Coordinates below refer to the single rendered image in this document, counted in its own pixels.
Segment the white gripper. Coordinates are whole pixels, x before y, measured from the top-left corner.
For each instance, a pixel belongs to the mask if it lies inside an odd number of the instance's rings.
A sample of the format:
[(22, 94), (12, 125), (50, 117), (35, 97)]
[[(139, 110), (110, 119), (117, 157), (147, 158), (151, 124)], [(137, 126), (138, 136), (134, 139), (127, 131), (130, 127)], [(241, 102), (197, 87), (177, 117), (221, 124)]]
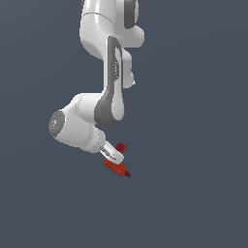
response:
[(100, 151), (109, 161), (115, 164), (120, 164), (124, 159), (122, 153), (117, 151), (109, 142), (106, 142), (105, 133), (96, 127), (92, 129), (87, 151), (90, 153), (98, 153)]

